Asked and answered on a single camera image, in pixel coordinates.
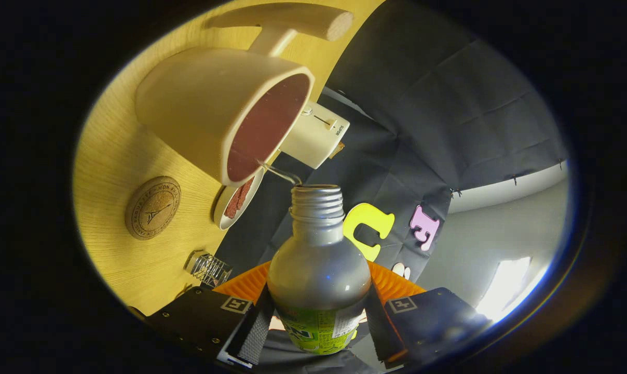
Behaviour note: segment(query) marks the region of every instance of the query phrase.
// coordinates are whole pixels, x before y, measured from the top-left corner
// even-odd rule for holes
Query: silver bottle
[[[290,338],[302,350],[335,353],[353,338],[369,266],[344,237],[343,197],[337,185],[292,189],[293,236],[271,261],[268,288]]]

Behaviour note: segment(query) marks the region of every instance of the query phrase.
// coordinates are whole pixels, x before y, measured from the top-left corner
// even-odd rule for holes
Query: green bottle label
[[[301,350],[330,355],[345,348],[357,329],[362,305],[338,310],[310,310],[278,305],[283,327]]]

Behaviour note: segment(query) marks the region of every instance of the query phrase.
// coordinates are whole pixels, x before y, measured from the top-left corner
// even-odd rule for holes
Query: yellow foam letter
[[[360,223],[373,228],[380,234],[380,239],[385,239],[394,225],[394,215],[392,213],[386,215],[375,206],[363,202],[362,204],[357,204],[346,216],[344,236],[359,248],[367,260],[376,260],[378,252],[380,252],[380,244],[370,247],[354,237],[355,229]]]

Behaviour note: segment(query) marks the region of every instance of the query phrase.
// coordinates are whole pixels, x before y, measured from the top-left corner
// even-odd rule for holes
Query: bottle neck
[[[344,239],[344,197],[333,184],[298,185],[292,190],[293,236],[314,246]]]

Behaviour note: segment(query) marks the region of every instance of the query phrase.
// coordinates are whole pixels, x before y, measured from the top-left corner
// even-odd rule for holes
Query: mug handle
[[[261,26],[249,52],[276,57],[297,35],[304,33],[327,41],[342,37],[353,23],[347,10],[305,3],[273,3],[230,10],[211,20],[214,28]]]

